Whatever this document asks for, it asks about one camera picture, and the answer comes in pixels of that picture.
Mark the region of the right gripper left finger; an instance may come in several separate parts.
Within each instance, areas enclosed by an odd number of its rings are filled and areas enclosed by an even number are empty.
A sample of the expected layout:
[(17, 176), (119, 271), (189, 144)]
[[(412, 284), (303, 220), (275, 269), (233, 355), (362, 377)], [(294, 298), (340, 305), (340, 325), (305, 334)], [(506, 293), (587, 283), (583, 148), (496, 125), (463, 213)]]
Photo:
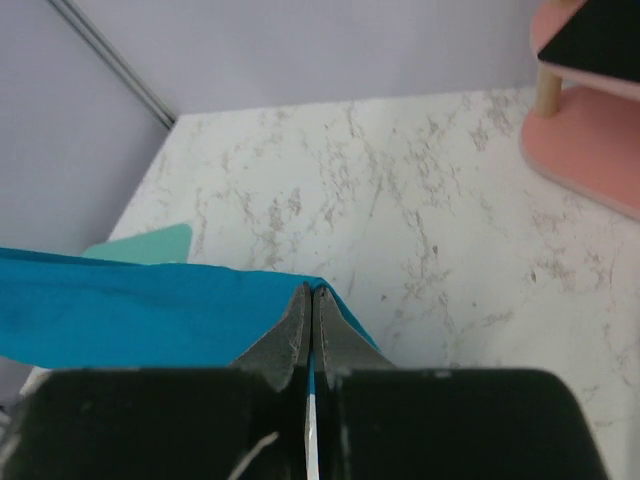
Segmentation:
[(299, 285), (280, 320), (230, 367), (259, 375), (273, 390), (286, 390), (295, 381), (305, 382), (311, 345), (311, 291)]

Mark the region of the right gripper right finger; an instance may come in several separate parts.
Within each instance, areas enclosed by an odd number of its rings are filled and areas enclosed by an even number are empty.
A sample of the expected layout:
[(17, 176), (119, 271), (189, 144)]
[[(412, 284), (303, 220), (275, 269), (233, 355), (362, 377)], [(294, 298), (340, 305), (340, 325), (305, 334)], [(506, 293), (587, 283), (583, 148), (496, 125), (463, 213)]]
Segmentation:
[(317, 388), (332, 388), (353, 371), (396, 368), (345, 319), (328, 287), (313, 293), (312, 331)]

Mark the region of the blue t shirt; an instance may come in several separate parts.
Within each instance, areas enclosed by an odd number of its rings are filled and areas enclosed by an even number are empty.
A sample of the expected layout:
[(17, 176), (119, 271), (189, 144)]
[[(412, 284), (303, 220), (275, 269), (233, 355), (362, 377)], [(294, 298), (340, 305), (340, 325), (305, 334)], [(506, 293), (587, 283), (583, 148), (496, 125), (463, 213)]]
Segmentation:
[[(273, 390), (230, 367), (311, 291), (305, 382)], [(323, 281), (186, 264), (1, 253), (1, 351), (45, 369), (1, 442), (5, 479), (303, 479), (307, 397), (324, 479), (388, 479), (363, 383), (316, 387), (313, 293)]]

